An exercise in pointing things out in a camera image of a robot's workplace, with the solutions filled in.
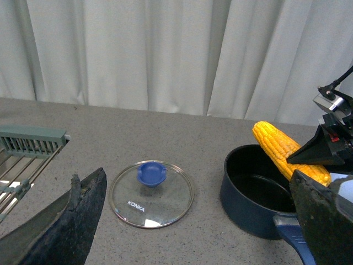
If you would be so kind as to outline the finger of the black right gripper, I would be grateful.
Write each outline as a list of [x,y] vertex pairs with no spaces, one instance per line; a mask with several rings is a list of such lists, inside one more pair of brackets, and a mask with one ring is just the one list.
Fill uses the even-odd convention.
[[352,264],[352,202],[299,170],[290,191],[316,264]]

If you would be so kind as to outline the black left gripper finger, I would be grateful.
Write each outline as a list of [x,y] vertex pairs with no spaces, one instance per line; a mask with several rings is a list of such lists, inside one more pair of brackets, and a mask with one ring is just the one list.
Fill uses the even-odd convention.
[[1,264],[85,264],[107,188],[98,168],[30,220],[1,238]]

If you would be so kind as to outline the black second arm gripper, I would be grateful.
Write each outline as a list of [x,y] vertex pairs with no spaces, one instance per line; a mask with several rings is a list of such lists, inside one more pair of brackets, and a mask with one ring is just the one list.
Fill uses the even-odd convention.
[[350,113],[326,113],[315,135],[287,158],[290,164],[324,165],[335,172],[352,174],[352,97],[335,93],[347,100]]

